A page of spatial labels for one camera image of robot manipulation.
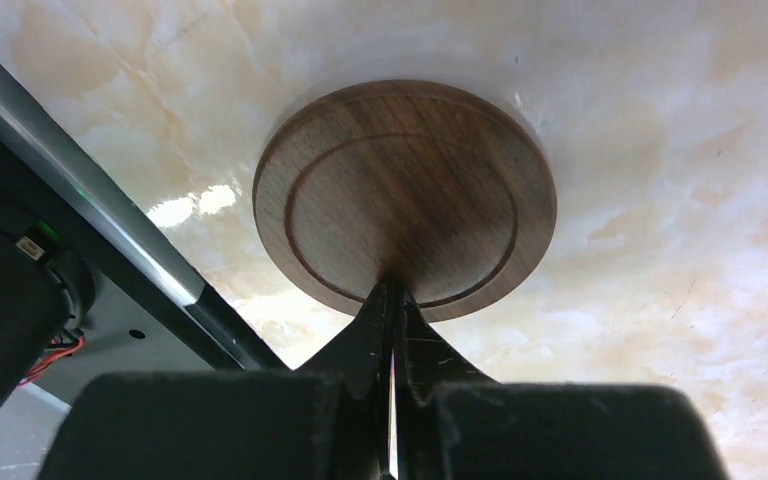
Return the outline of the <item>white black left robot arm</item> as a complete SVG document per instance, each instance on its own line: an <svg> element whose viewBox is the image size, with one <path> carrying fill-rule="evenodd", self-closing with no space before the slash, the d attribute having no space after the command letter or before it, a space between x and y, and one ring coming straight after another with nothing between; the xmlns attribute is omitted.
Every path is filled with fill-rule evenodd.
<svg viewBox="0 0 768 480"><path fill-rule="evenodd" d="M93 279L0 230L0 407ZM43 479L382 479L388 401L402 479L502 479L479 410L493 383L424 321L409 293L376 286L356 318L293 372L111 374L75 401Z"/></svg>

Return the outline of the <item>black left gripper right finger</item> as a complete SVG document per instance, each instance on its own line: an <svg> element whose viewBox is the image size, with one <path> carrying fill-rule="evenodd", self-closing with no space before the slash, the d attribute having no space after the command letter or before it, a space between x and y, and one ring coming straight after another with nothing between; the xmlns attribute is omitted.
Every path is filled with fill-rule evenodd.
<svg viewBox="0 0 768 480"><path fill-rule="evenodd" d="M398 474L401 479L445 479L449 444L460 434L447 424L440 394L495 381L429 325L405 287L397 284L394 291L401 295L393 317Z"/></svg>

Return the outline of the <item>walnut grooved round coaster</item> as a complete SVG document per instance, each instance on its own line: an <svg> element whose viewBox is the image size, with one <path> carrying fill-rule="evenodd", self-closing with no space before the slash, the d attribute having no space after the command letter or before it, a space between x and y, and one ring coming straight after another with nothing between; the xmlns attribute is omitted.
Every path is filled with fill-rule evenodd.
<svg viewBox="0 0 768 480"><path fill-rule="evenodd" d="M346 87L291 115L263 151L252 201L265 250L305 294L353 315L394 280L431 322L512 293L558 212L543 152L517 121L407 79Z"/></svg>

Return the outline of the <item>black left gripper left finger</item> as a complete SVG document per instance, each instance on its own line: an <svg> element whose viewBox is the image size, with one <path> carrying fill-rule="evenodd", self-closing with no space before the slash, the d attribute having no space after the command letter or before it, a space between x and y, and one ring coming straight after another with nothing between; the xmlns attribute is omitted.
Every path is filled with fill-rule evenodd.
<svg viewBox="0 0 768 480"><path fill-rule="evenodd" d="M394 286L380 282L355 318L298 369L339 389L323 430L330 479L390 477L393 323Z"/></svg>

